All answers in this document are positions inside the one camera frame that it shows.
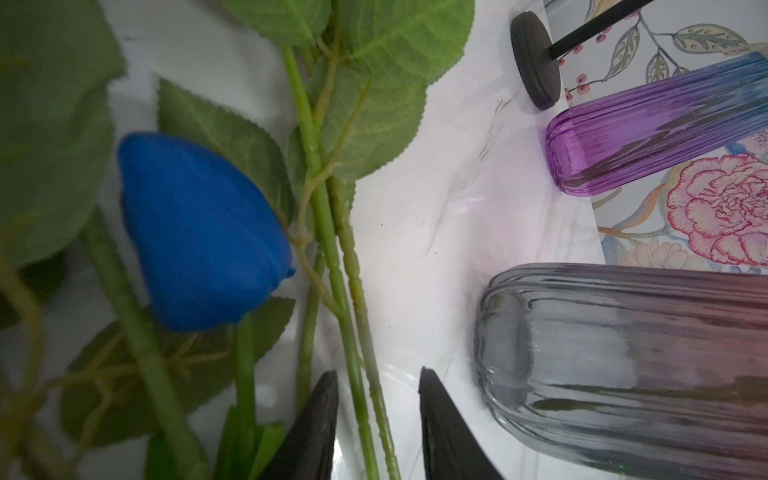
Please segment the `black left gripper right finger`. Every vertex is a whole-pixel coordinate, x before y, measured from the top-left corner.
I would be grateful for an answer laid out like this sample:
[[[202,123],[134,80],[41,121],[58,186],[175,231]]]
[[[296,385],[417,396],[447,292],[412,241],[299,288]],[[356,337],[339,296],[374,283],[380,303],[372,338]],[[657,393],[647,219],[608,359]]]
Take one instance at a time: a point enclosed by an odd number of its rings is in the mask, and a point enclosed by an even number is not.
[[[425,477],[502,480],[434,370],[421,369],[418,392]]]

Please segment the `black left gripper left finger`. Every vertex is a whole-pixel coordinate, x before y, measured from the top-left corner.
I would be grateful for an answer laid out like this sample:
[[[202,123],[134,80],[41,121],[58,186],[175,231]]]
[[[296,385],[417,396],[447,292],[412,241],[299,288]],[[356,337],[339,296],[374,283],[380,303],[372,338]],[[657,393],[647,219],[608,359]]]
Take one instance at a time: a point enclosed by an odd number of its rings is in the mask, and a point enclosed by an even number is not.
[[[330,479],[338,404],[337,373],[326,371],[258,479]]]

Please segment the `purple glass vase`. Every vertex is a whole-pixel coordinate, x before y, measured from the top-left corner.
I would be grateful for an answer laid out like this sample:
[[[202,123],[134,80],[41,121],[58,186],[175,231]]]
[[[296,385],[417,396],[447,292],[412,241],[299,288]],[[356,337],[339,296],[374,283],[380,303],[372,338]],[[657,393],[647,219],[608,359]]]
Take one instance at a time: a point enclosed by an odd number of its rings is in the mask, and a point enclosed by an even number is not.
[[[767,57],[753,52],[572,107],[548,125],[557,187],[590,197],[767,127]]]

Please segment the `artificial flower bunch on table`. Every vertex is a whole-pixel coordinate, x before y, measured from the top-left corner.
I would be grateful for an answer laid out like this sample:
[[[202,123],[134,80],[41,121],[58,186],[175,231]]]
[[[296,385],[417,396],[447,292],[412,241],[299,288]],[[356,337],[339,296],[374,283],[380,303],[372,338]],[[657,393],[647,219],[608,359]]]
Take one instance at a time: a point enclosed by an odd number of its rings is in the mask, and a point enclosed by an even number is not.
[[[156,131],[114,134],[126,69],[96,1],[1,5],[1,467],[73,479],[148,435],[148,479],[258,479],[304,409],[317,312],[337,320],[365,476],[400,475],[350,213],[462,57],[471,1],[228,1],[276,47],[297,127],[164,79]]]

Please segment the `black microphone stand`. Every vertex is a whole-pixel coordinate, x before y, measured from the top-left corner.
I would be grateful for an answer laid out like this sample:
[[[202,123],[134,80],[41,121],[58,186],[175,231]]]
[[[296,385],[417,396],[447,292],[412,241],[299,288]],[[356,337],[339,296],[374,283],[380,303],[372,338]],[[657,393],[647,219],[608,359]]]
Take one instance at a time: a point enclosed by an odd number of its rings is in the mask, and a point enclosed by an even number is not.
[[[510,23],[511,45],[522,83],[535,107],[545,111],[559,100],[561,80],[558,59],[561,56],[651,2],[618,1],[557,42],[552,42],[544,24],[533,12],[526,11],[515,16]]]

